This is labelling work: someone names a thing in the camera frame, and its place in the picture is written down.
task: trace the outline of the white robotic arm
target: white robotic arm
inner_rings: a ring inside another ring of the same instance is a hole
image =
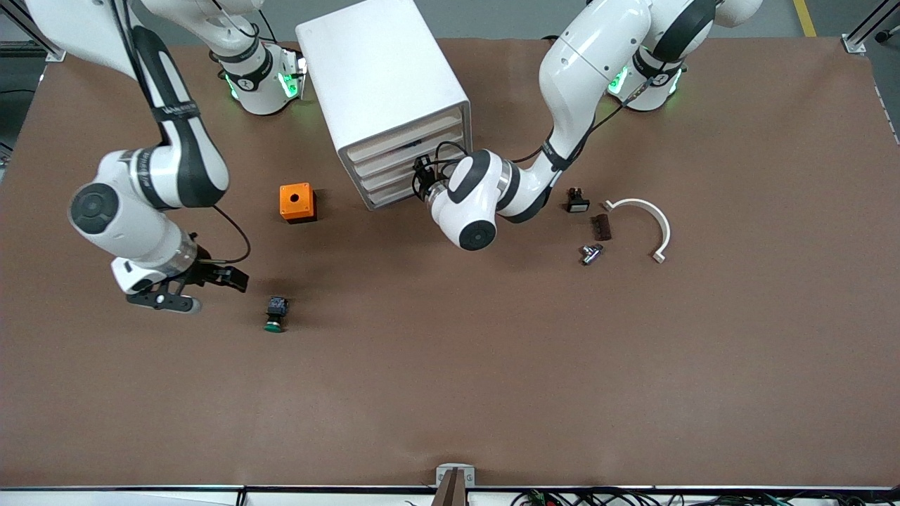
[[[447,179],[419,161],[416,195],[456,246],[488,246],[497,233],[494,213],[520,223],[546,205],[557,179],[596,129],[594,112],[604,93],[616,95],[623,107],[643,110],[657,99],[661,104],[674,91],[684,57],[709,34],[719,15],[716,8],[727,6],[723,23],[741,21],[760,2],[594,0],[541,63],[541,94],[553,116],[553,131],[535,163],[523,169],[483,149],[463,158]]]
[[[607,86],[650,28],[648,0],[596,0],[560,35],[539,73],[553,132],[531,168],[483,149],[464,158],[449,180],[417,170],[418,194],[456,246],[488,246],[496,235],[494,213],[519,223],[544,207],[580,152]]]
[[[713,24],[733,28],[749,20],[761,4],[762,0],[654,0],[653,27],[609,85],[609,93],[622,102],[649,78],[648,89],[626,107],[635,111],[661,107],[675,93],[685,57],[707,38]]]
[[[162,211],[210,207],[228,189],[228,169],[207,134],[166,45],[144,28],[120,0],[28,0],[35,22],[70,53],[138,80],[163,140],[145,149],[109,153],[94,181],[81,187],[69,208],[78,232],[113,255],[112,272],[131,303],[197,312],[199,301],[181,295],[185,285],[212,283],[243,292],[247,276],[210,260],[193,235]],[[90,20],[85,36],[75,19]],[[174,293],[170,282],[177,283]]]
[[[155,15],[181,25],[209,46],[225,69],[231,92],[248,112],[272,114],[300,94],[298,55],[263,43],[243,16],[264,0],[142,0]]]

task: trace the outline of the black cable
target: black cable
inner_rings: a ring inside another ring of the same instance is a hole
[[[253,33],[244,32],[244,30],[241,27],[239,27],[237,23],[234,23],[234,21],[231,19],[231,17],[228,15],[228,13],[225,12],[225,9],[222,8],[222,6],[218,0],[210,0],[210,1],[216,5],[216,8],[219,9],[222,12],[222,14],[225,15],[225,18],[228,19],[228,22],[231,24],[231,26],[233,26],[238,32],[241,32],[245,37],[249,37],[250,39],[255,39],[256,37],[259,37],[259,25],[258,24],[256,24],[256,23],[250,24],[250,26],[253,27]],[[274,34],[272,34],[272,39],[269,39],[267,37],[259,37],[259,38],[263,41],[275,42]]]
[[[852,39],[853,36],[856,35],[856,32],[858,32],[859,30],[861,30],[862,27],[865,26],[865,24],[866,24],[870,19],[872,19],[872,17],[875,16],[875,14],[877,14],[878,11],[880,11],[880,10],[882,9],[882,7],[884,7],[885,5],[887,5],[887,2],[889,2],[889,1],[890,1],[890,0],[883,0],[883,1],[881,2],[881,5],[879,5],[878,7],[875,8],[874,11],[872,11],[871,13],[869,13],[869,15],[866,17],[866,19],[862,20],[862,23],[860,23],[859,26],[857,26],[857,27],[853,30],[853,32],[850,32],[850,35],[848,35],[847,38],[848,38],[848,39]]]
[[[250,256],[250,251],[252,250],[252,247],[250,246],[250,239],[248,239],[247,234],[245,234],[244,231],[240,228],[240,225],[238,225],[234,220],[232,220],[231,217],[228,216],[228,214],[226,214],[222,209],[220,209],[218,205],[213,205],[212,209],[215,209],[217,213],[221,214],[223,218],[228,220],[228,223],[231,223],[231,226],[234,227],[234,229],[238,231],[238,233],[240,234],[240,237],[244,238],[244,244],[247,245],[247,252],[244,253],[242,256],[235,258],[234,260],[201,260],[201,262],[203,262],[204,264],[216,264],[216,265],[220,265],[220,266],[226,266],[228,264],[237,264],[238,262],[246,260],[247,257]]]
[[[889,15],[893,14],[894,11],[897,10],[897,7],[900,7],[900,4],[894,4],[893,7],[891,7],[890,9],[888,9],[887,12],[885,13],[885,15],[881,16],[881,19],[879,19],[877,22],[875,22],[875,24],[873,24],[873,25],[871,26],[871,28],[868,29],[868,32],[866,32],[862,37],[859,37],[859,40],[860,40],[860,41],[864,41],[869,35],[871,35],[872,32],[874,32],[875,29],[878,28],[878,26],[879,26],[881,23],[884,23],[884,22],[885,22],[885,19],[887,19],[887,17],[888,17]]]
[[[266,19],[266,15],[263,14],[263,10],[262,10],[262,9],[259,9],[259,15],[262,16],[262,18],[263,18],[263,23],[265,23],[265,27],[269,30],[269,35],[272,36],[272,42],[274,42],[275,44],[277,44],[278,41],[275,40],[275,32],[272,32],[272,25],[269,24],[269,20]]]
[[[134,71],[134,77],[137,79],[138,85],[140,86],[140,91],[144,94],[144,98],[147,100],[147,103],[150,104],[150,107],[153,107],[153,98],[150,95],[150,90],[147,86],[147,79],[140,69],[137,51],[134,49],[134,42],[131,39],[131,11],[126,4],[122,4],[122,8],[125,11],[125,25],[122,26],[122,17],[119,14],[119,7],[117,4],[118,0],[112,0],[110,2],[112,16],[115,17],[116,27],[119,29],[119,36],[121,37],[121,43],[125,47],[125,54],[128,55],[128,60],[131,63],[131,69]],[[162,126],[159,127],[159,131],[162,134]]]
[[[547,495],[549,495],[551,499],[556,499],[560,503],[560,506],[574,506],[572,502],[564,498],[561,493],[548,492]]]
[[[0,95],[2,95],[2,94],[4,94],[4,93],[19,93],[19,92],[22,92],[22,91],[27,91],[27,92],[29,92],[29,93],[34,93],[34,90],[30,90],[30,89],[27,89],[27,88],[20,88],[20,89],[15,89],[15,90],[3,90],[3,91],[0,91]]]
[[[522,499],[523,497],[527,497],[527,496],[528,496],[528,492],[521,492],[519,495],[517,495],[516,497],[512,498],[512,501],[509,502],[509,506],[516,506],[516,502],[517,502],[519,499]]]
[[[527,157],[519,158],[519,159],[515,159],[515,160],[510,160],[510,161],[511,161],[512,163],[522,163],[522,162],[524,162],[524,161],[528,161],[528,160],[530,160],[531,158],[536,157],[537,154],[540,153],[540,152],[541,152],[541,149],[538,148],[538,149],[535,149],[535,152],[534,152],[534,153],[528,155]]]
[[[622,105],[622,104],[619,104],[619,106],[616,108],[615,111],[613,111],[612,113],[610,113],[606,118],[603,118],[602,120],[600,120],[600,121],[599,121],[597,124],[595,124],[594,126],[590,127],[590,130],[588,130],[588,135],[590,136],[591,133],[594,133],[595,131],[597,131],[598,128],[600,128],[601,126],[603,126],[603,123],[608,122],[609,120],[613,119],[613,116],[615,116],[616,114],[618,114],[619,111],[621,111],[623,108],[625,108],[625,106]]]
[[[469,151],[467,151],[463,146],[461,146],[458,142],[453,142],[452,140],[441,140],[437,143],[437,147],[435,148],[435,158],[437,158],[441,152],[441,148],[444,146],[453,146],[460,150],[465,156],[469,156]]]

